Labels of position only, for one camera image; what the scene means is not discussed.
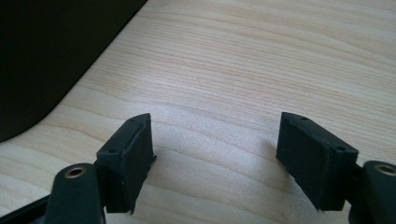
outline black plastic part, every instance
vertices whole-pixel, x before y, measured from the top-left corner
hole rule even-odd
[[[396,166],[367,161],[363,166],[362,193],[376,224],[396,223]]]
[[[133,213],[154,159],[150,114],[125,121],[96,157],[107,212]]]
[[[33,203],[29,203],[12,213],[0,217],[0,224],[44,223],[44,215],[46,213],[48,199],[49,196],[46,196]]]
[[[355,165],[352,176],[346,182],[346,199],[352,205],[348,216],[350,224],[375,224],[363,194],[363,177],[363,169],[359,165]]]
[[[342,210],[358,153],[314,121],[282,113],[276,157],[318,210]]]
[[[0,142],[47,116],[146,2],[0,1]]]
[[[71,165],[55,176],[45,223],[106,223],[94,165]]]

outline wooden table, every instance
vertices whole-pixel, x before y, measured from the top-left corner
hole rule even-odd
[[[396,2],[149,0],[39,124],[0,144],[0,216],[151,113],[158,160],[108,223],[347,223],[276,159],[280,113],[396,162]]]

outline black mounting bracket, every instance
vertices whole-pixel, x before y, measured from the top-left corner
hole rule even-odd
[[[314,121],[282,113],[276,157],[311,203],[322,211],[352,207],[352,224],[396,223],[396,166],[356,164],[359,151]]]
[[[0,223],[98,224],[108,213],[134,212],[135,202],[156,159],[150,114],[126,120],[96,153],[94,164],[68,166],[52,192],[0,218]]]

